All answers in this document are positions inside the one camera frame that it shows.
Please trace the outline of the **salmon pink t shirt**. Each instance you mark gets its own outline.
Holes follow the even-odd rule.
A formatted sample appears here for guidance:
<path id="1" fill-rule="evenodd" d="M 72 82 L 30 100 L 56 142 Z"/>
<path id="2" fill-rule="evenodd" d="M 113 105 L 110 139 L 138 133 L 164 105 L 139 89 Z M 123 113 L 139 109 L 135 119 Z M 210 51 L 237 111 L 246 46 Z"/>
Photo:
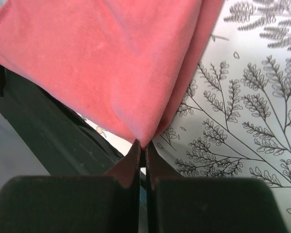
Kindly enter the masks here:
<path id="1" fill-rule="evenodd" d="M 171 123 L 221 0 L 9 0 L 0 65 L 146 146 Z"/>

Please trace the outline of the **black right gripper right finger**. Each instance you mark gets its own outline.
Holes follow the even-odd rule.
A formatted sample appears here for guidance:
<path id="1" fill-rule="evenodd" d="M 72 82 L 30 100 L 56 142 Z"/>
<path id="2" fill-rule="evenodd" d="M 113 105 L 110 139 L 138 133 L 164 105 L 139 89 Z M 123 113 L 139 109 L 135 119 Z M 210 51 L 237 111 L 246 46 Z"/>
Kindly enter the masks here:
<path id="1" fill-rule="evenodd" d="M 145 150 L 151 233 L 285 233 L 271 190 L 248 178 L 186 178 Z"/>

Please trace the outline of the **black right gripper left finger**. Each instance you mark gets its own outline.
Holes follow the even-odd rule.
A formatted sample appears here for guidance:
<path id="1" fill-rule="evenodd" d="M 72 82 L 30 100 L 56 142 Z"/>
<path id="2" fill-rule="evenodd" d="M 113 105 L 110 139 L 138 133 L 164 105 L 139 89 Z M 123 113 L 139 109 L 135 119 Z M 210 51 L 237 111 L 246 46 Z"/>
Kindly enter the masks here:
<path id="1" fill-rule="evenodd" d="M 0 190 L 0 233 L 136 233 L 141 146 L 101 176 L 18 176 Z"/>

